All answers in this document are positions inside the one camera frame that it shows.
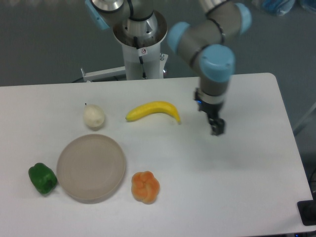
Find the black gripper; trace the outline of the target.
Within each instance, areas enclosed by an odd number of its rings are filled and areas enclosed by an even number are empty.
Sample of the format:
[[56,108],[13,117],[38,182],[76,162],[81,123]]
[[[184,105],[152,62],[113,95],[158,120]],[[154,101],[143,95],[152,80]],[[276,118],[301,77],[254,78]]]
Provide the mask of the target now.
[[211,127],[211,135],[224,134],[226,122],[224,119],[220,118],[219,115],[224,103],[209,104],[199,97],[196,98],[196,102],[198,111],[205,112],[209,117],[208,121]]

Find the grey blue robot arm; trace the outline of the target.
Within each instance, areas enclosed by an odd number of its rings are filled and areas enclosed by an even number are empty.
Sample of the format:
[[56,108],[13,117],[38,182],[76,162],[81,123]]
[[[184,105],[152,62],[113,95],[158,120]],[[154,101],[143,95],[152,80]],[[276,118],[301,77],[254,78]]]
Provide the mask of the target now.
[[167,41],[200,78],[194,99],[206,113],[212,135],[224,133],[219,112],[235,71],[235,56],[225,42],[251,26],[251,13],[244,4],[202,0],[204,22],[195,27],[179,22],[171,28],[151,0],[87,0],[85,6],[99,28],[113,30],[122,46],[128,80],[161,78],[160,44]]

